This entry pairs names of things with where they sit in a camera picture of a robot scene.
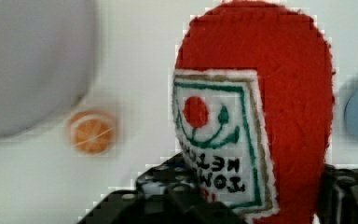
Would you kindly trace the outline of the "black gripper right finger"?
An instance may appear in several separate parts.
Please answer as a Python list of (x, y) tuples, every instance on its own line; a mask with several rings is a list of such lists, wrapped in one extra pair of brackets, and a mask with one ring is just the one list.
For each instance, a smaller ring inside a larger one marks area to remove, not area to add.
[(320, 224), (358, 224), (358, 169), (325, 165), (317, 217)]

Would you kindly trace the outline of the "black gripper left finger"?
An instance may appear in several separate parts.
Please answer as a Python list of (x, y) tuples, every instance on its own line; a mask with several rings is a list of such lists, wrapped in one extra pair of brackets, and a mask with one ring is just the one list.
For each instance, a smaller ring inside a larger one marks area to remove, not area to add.
[(248, 224), (224, 204), (201, 197), (180, 153), (148, 169), (135, 185), (107, 195), (77, 224)]

